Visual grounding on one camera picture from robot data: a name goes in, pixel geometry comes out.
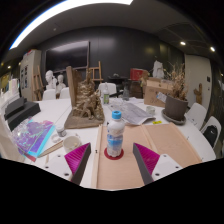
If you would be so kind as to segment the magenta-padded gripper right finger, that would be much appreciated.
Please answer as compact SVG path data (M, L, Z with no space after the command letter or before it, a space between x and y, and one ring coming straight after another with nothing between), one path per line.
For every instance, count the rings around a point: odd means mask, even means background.
M133 154L145 185L182 169L168 154L159 155L137 143L133 144Z

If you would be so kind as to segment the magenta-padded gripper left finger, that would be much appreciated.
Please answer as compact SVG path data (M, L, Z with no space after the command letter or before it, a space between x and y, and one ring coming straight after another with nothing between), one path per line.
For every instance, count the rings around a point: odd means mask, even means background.
M43 169L79 185L83 178L90 154L91 144L87 143L72 150L66 155L56 155L43 166Z

